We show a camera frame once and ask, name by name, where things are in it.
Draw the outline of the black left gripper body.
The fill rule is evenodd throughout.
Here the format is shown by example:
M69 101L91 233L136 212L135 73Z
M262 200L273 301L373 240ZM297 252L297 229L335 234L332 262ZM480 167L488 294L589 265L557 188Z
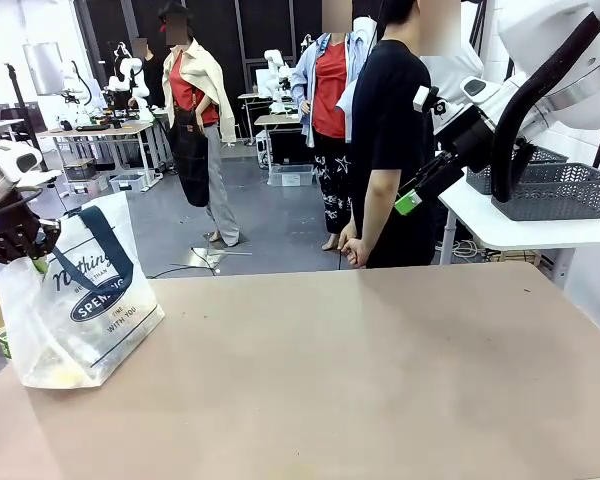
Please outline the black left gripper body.
M29 208L26 195L12 191L0 200L0 246L22 246L38 235L38 217Z

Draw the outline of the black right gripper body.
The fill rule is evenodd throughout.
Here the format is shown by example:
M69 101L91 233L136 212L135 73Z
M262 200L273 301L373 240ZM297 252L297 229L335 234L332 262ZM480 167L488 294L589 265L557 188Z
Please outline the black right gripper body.
M444 165L482 171L490 162L494 127L476 106L464 106L434 131Z

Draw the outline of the person right hand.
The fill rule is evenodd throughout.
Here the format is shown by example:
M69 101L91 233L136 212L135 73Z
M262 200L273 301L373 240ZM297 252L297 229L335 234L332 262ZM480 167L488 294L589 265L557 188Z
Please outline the person right hand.
M340 234L338 250L346 257L351 266L362 268L368 262L370 253L379 238L379 233L375 225L370 225L363 228L361 238L358 238L357 234L355 222L350 220Z

